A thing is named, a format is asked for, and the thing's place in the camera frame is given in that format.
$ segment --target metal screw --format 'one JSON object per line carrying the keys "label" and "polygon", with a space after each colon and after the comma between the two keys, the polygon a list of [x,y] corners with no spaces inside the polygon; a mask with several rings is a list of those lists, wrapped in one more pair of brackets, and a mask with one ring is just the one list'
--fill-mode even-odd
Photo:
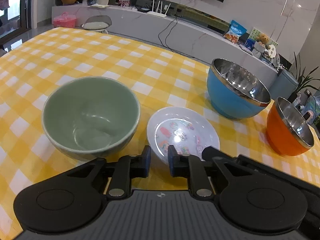
{"label": "metal screw", "polygon": [[113,197],[121,197],[124,194],[123,189],[113,188],[109,191],[109,195]]}
{"label": "metal screw", "polygon": [[206,188],[201,188],[197,190],[197,195],[199,195],[200,197],[209,197],[212,195],[212,191],[208,190]]}

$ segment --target pink storage box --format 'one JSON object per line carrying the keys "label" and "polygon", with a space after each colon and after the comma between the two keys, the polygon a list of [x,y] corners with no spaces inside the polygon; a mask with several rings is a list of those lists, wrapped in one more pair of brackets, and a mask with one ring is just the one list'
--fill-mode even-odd
{"label": "pink storage box", "polygon": [[66,27],[66,28],[74,28],[76,26],[76,16],[72,14],[68,14],[64,12],[62,15],[59,15],[53,18],[54,27]]}

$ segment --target blue bowl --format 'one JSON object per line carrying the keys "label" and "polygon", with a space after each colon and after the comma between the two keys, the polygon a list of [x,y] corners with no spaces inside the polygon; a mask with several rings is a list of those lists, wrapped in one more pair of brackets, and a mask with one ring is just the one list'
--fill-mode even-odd
{"label": "blue bowl", "polygon": [[229,119],[255,116],[271,101],[268,89],[258,78],[225,59],[212,61],[207,88],[212,106]]}

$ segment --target colorful sticker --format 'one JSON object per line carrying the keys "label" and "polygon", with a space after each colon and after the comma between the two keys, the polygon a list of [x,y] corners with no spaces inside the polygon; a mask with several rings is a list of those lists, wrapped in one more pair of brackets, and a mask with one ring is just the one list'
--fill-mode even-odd
{"label": "colorful sticker", "polygon": [[178,128],[178,124],[177,124],[176,122],[171,122],[171,123],[170,123],[170,127],[171,127],[172,129],[177,129],[177,128]]}
{"label": "colorful sticker", "polygon": [[181,154],[190,154],[187,146],[182,147],[180,150],[181,150]]}
{"label": "colorful sticker", "polygon": [[196,150],[197,150],[197,153],[199,154],[199,156],[201,156],[202,155],[202,151],[203,151],[202,146],[201,145],[197,145],[196,146]]}
{"label": "colorful sticker", "polygon": [[170,133],[167,128],[161,127],[161,128],[160,128],[160,131],[161,131],[162,134],[163,134],[164,136],[166,136],[167,138],[170,138],[171,135],[172,135],[172,133]]}
{"label": "colorful sticker", "polygon": [[168,152],[168,147],[169,147],[168,141],[162,141],[162,142],[159,144],[159,148],[161,148],[165,153]]}
{"label": "colorful sticker", "polygon": [[173,132],[175,135],[179,136],[181,140],[185,141],[187,139],[187,135],[181,130],[175,130]]}
{"label": "colorful sticker", "polygon": [[200,158],[202,157],[202,151],[203,151],[203,147],[200,145],[201,139],[198,135],[196,135],[196,152],[198,153],[198,155],[200,156]]}
{"label": "colorful sticker", "polygon": [[190,130],[194,130],[193,126],[191,123],[185,121],[185,120],[179,120],[180,123],[182,123],[185,127],[187,127]]}

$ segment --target marble wall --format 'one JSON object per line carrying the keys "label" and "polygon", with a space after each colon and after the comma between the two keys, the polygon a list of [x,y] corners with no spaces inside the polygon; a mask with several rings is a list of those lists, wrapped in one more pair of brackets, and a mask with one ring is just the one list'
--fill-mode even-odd
{"label": "marble wall", "polygon": [[255,27],[279,43],[278,52],[293,62],[312,26],[320,0],[168,0]]}
{"label": "marble wall", "polygon": [[[306,41],[304,42],[299,56],[301,59],[301,67],[302,69],[306,67],[305,73],[309,74],[314,68],[320,65],[320,54],[319,54],[319,48],[320,48],[320,6],[318,9],[318,12],[316,14],[316,18],[313,21],[313,25],[311,27],[311,30],[306,38]],[[290,70],[293,74],[296,73],[296,68],[294,64],[291,66]],[[316,71],[314,71],[311,74],[311,77],[320,79],[320,68],[318,68]],[[316,88],[320,87],[320,81],[319,80],[313,80],[310,82],[310,84]],[[312,93],[316,92],[312,88],[308,88]]]}

